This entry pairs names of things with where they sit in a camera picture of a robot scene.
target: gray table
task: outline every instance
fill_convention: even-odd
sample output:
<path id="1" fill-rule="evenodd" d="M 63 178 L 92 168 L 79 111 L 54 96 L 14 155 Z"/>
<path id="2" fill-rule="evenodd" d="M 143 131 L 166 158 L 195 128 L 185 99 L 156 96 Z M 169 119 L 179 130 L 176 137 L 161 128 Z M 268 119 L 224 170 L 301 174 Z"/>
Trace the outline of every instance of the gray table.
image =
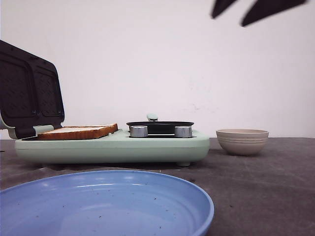
<path id="1" fill-rule="evenodd" d="M 315 235 L 315 139 L 270 138 L 253 157 L 227 155 L 210 139 L 208 156 L 189 167 L 173 163 L 38 165 L 19 160 L 1 140 L 1 188 L 44 177 L 94 170 L 160 172 L 209 193 L 215 217 L 209 236 Z"/>

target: toast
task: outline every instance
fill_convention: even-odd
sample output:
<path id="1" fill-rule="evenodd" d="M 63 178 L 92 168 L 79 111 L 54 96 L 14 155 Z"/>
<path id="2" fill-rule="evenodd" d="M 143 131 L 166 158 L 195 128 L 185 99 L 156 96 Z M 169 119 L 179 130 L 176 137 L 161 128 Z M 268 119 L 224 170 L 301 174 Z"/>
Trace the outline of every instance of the toast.
<path id="1" fill-rule="evenodd" d="M 114 133 L 118 130 L 117 124 L 91 125 L 91 126 L 65 126 L 38 134 L 39 140 L 84 140 L 97 139 Z"/>

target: black pan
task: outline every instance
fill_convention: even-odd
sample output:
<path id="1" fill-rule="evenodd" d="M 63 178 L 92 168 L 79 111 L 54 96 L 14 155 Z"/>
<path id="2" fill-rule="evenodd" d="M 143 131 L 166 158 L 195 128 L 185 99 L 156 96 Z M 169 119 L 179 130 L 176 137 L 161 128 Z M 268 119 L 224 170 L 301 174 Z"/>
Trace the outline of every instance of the black pan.
<path id="1" fill-rule="evenodd" d="M 175 126 L 192 126 L 193 122 L 185 121 L 138 121 L 128 122 L 128 126 L 146 125 L 148 134 L 174 134 Z"/>

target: blue plate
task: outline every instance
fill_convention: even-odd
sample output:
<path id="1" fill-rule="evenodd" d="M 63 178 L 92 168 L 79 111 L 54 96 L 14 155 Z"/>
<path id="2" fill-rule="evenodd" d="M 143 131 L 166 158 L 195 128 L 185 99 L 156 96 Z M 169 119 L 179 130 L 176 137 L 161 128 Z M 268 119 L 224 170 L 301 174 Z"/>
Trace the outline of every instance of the blue plate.
<path id="1" fill-rule="evenodd" d="M 0 197 L 2 236 L 204 236 L 214 215 L 195 184 L 142 171 L 50 177 Z"/>

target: beige bowl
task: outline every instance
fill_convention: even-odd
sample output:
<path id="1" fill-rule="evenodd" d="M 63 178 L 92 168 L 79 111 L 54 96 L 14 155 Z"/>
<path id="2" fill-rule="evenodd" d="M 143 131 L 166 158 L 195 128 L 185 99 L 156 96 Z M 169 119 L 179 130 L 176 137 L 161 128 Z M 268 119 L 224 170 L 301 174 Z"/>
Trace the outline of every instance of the beige bowl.
<path id="1" fill-rule="evenodd" d="M 230 154 L 253 155 L 259 153 L 268 140 L 269 132 L 256 129 L 221 129 L 217 137 L 221 147 Z"/>

